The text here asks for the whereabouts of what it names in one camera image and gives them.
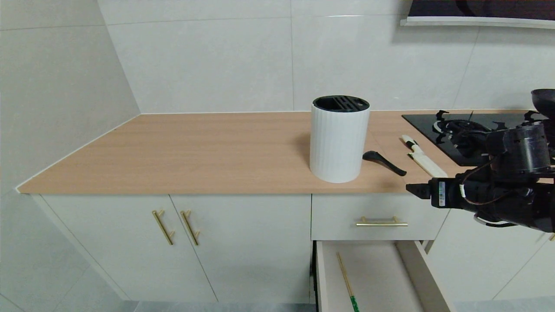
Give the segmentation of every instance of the green chopstick tip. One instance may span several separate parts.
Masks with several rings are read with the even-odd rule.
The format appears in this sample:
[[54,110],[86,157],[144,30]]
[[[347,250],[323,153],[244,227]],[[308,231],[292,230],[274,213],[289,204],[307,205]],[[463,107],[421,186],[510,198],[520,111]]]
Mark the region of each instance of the green chopstick tip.
[[352,308],[355,312],[359,312],[359,305],[356,304],[355,296],[351,297]]

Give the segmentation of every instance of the kitchen floor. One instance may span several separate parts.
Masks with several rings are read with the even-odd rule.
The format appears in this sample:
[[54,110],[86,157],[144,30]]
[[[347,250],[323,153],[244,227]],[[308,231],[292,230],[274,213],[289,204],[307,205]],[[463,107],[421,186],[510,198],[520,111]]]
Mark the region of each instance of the kitchen floor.
[[[457,312],[553,312],[555,296],[455,303]],[[314,304],[194,304],[141,302],[135,312],[316,312]]]

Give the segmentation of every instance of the white cabinet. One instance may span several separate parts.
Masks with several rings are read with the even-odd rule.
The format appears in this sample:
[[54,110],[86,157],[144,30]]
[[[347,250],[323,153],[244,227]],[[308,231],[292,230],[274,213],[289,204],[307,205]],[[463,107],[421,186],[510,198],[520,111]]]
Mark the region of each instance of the white cabinet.
[[43,198],[131,300],[216,301],[169,196]]
[[495,299],[555,295],[555,241],[548,241]]
[[310,194],[172,195],[220,302],[308,303]]
[[487,227],[451,209],[428,258],[453,301],[492,300],[546,239],[526,227]]
[[412,194],[314,194],[312,239],[433,240],[447,212]]

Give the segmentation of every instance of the black spoon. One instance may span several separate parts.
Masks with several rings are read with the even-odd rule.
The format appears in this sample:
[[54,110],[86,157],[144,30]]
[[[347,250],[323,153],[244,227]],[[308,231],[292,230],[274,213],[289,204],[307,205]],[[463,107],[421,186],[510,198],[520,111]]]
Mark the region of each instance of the black spoon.
[[383,157],[382,155],[380,155],[378,152],[376,152],[375,150],[369,150],[368,152],[364,153],[362,155],[362,158],[364,160],[368,160],[368,161],[378,161],[383,163],[386,167],[388,167],[389,169],[391,169],[391,171],[395,172],[396,174],[404,177],[406,176],[407,172],[400,169],[399,167],[395,166],[394,164],[390,163],[387,159],[385,159],[385,157]]

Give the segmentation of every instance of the cabinet handle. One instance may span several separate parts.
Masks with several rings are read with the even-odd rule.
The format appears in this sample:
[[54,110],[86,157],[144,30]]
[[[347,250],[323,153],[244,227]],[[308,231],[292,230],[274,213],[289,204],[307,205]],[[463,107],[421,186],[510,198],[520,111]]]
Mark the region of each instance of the cabinet handle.
[[396,216],[391,218],[391,221],[375,221],[369,222],[366,220],[366,217],[362,216],[360,218],[360,222],[356,223],[357,227],[407,227],[408,223],[406,222],[399,222]]
[[162,221],[160,220],[160,217],[162,217],[164,215],[164,209],[160,209],[159,212],[156,211],[156,210],[152,210],[152,215],[154,216],[154,219],[156,219],[156,223],[158,223],[158,226],[160,227],[160,230],[162,230],[162,233],[164,233],[164,236],[168,240],[168,244],[170,244],[170,246],[173,245],[173,241],[171,240],[171,238],[175,234],[175,231],[171,231],[168,234],[168,231],[166,231],[166,228],[164,227],[164,224],[162,224]]
[[195,246],[198,246],[199,245],[198,238],[199,238],[200,231],[193,232],[193,229],[191,228],[191,224],[189,223],[190,215],[191,215],[191,210],[187,210],[187,212],[184,212],[183,210],[181,210],[181,216],[183,217],[183,221],[185,221],[185,225],[187,226],[189,233],[191,233],[191,236],[193,237],[193,243],[195,244]]

